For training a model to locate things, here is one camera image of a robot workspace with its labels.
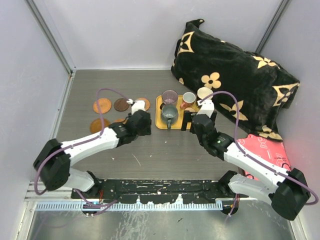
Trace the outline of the orange wooden coaster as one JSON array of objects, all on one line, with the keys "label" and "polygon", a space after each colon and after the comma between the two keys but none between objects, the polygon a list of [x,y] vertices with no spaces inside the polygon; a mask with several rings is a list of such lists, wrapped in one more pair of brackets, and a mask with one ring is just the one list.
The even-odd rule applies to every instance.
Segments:
[{"label": "orange wooden coaster", "polygon": [[114,123],[122,123],[125,124],[127,122],[128,118],[118,118],[114,121]]}]

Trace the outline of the light woven coaster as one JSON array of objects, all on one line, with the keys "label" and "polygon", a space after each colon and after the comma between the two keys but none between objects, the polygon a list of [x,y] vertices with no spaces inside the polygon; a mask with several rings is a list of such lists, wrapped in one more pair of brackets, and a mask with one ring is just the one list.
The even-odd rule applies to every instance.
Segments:
[{"label": "light woven coaster", "polygon": [[150,108],[150,101],[147,99],[147,98],[144,98],[144,97],[140,97],[137,99],[137,101],[144,101],[145,105],[144,105],[144,109],[145,111],[147,112]]}]

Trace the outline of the dark brown wooden coaster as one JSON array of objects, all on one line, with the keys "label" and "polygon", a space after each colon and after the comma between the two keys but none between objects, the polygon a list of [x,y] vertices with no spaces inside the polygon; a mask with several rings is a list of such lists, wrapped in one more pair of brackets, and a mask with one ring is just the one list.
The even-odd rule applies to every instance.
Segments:
[{"label": "dark brown wooden coaster", "polygon": [[126,111],[130,105],[127,103],[127,99],[119,98],[114,102],[114,109],[118,112]]}]

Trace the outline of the orange cork coaster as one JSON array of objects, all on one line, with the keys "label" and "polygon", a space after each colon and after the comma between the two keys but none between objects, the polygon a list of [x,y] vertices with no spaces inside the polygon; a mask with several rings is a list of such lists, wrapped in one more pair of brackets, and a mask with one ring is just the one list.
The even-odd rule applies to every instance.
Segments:
[{"label": "orange cork coaster", "polygon": [[99,98],[93,104],[93,111],[97,114],[105,114],[112,108],[112,102],[108,98]]}]

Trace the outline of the grooved wooden coaster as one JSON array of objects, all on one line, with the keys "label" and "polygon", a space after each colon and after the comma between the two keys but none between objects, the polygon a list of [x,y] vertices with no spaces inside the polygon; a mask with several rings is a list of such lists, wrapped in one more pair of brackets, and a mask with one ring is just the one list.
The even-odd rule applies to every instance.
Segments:
[{"label": "grooved wooden coaster", "polygon": [[[107,128],[111,123],[106,118],[103,118],[104,127]],[[102,130],[102,122],[100,118],[93,120],[90,124],[89,130],[92,134],[98,133]]]}]

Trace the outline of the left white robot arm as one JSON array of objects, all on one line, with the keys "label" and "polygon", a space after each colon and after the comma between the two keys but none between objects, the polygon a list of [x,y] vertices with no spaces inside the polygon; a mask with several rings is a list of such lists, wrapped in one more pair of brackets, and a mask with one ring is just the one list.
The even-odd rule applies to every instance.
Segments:
[{"label": "left white robot arm", "polygon": [[49,140],[33,163],[36,180],[42,180],[47,191],[69,187],[95,198],[102,189],[100,180],[90,171],[72,166],[101,151],[130,144],[139,136],[151,134],[151,115],[144,100],[129,100],[131,113],[125,123],[110,124],[102,131],[72,141]]}]

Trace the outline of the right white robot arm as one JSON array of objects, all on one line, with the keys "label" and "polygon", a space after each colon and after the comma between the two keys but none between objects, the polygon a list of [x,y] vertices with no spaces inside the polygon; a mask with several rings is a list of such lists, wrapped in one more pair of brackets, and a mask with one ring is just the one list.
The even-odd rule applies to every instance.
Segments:
[{"label": "right white robot arm", "polygon": [[304,174],[297,168],[287,170],[242,148],[231,136],[215,128],[214,104],[205,100],[198,112],[183,111],[182,127],[196,134],[199,144],[213,157],[249,172],[256,179],[228,171],[219,180],[225,197],[246,195],[269,204],[281,217],[293,221],[311,197]]}]

